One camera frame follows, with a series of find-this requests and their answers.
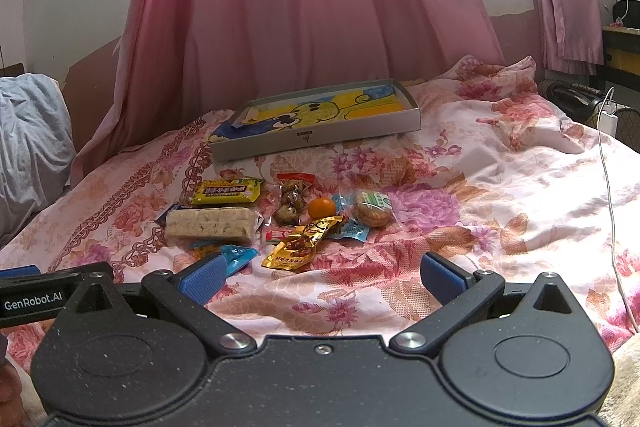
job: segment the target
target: cartoon drawing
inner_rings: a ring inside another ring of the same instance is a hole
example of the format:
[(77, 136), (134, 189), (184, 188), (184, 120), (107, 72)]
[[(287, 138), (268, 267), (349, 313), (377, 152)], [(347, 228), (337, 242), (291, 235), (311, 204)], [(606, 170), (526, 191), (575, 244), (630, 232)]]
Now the cartoon drawing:
[(403, 110), (393, 86), (378, 86), (369, 89), (325, 96), (300, 105), (285, 105), (269, 110), (250, 111), (242, 125), (230, 121), (220, 124), (211, 134), (210, 141), (258, 136), (285, 128), (299, 128), (335, 120), (354, 120)]

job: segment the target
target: desk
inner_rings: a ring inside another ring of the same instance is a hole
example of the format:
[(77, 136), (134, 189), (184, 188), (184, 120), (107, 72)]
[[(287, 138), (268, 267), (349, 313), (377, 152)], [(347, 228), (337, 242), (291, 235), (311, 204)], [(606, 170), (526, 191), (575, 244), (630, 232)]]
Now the desk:
[(604, 26), (604, 66), (597, 66), (590, 87), (606, 91), (606, 82), (640, 92), (640, 30)]

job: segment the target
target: metal screw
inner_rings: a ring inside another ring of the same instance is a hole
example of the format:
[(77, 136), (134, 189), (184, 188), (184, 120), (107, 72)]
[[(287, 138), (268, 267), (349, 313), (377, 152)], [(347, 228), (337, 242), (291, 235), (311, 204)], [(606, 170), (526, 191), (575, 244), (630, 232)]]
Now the metal screw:
[(244, 349), (251, 345), (252, 338), (239, 331), (238, 333), (227, 333), (220, 337), (220, 346), (226, 349)]
[(325, 346), (324, 344), (322, 344), (321, 346), (316, 346), (316, 353), (318, 355), (330, 355), (333, 350), (333, 347)]
[(407, 331), (406, 333), (398, 333), (396, 335), (396, 344), (404, 349), (417, 349), (424, 346), (427, 343), (427, 339), (420, 333), (413, 331)]

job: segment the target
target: bed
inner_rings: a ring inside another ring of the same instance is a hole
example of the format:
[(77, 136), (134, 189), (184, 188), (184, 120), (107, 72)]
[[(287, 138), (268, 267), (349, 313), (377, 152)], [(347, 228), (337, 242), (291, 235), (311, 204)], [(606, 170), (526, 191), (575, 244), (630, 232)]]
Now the bed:
[[(486, 65), (465, 57), (442, 76), (408, 89), (422, 130), (215, 162), (207, 136), (231, 111), (215, 111), (89, 174), (0, 251), (0, 268), (43, 271), (110, 261), (118, 282), (194, 257), (168, 246), (154, 221), (203, 178), (307, 171), (316, 194), (382, 188), (398, 223), (367, 242), (325, 241), (301, 273), (263, 268), (264, 253), (229, 278), (207, 305), (258, 341), (267, 333), (392, 334), (433, 312), (420, 258), (436, 251), (469, 271), (494, 269), (531, 282), (557, 271), (615, 351), (631, 337), (610, 263), (610, 222), (594, 130), (569, 120), (536, 93), (535, 63)], [(640, 304), (640, 156), (606, 137), (616, 210), (618, 269)], [(271, 198), (261, 198), (269, 212)], [(41, 324), (10, 335), (28, 370)]]

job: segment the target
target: yellow candy wrapper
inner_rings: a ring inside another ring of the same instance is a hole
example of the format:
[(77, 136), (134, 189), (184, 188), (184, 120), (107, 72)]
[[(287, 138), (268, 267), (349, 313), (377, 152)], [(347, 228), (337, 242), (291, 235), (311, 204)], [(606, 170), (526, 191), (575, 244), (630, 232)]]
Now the yellow candy wrapper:
[(296, 232), (290, 233), (286, 240), (273, 249), (262, 261), (262, 266), (276, 270), (296, 270), (305, 266), (315, 256), (320, 240), (343, 219), (342, 216), (323, 217), (312, 221), (303, 229), (298, 227)]
[(205, 180), (196, 187), (191, 204), (253, 203), (260, 196), (260, 185), (258, 178)]

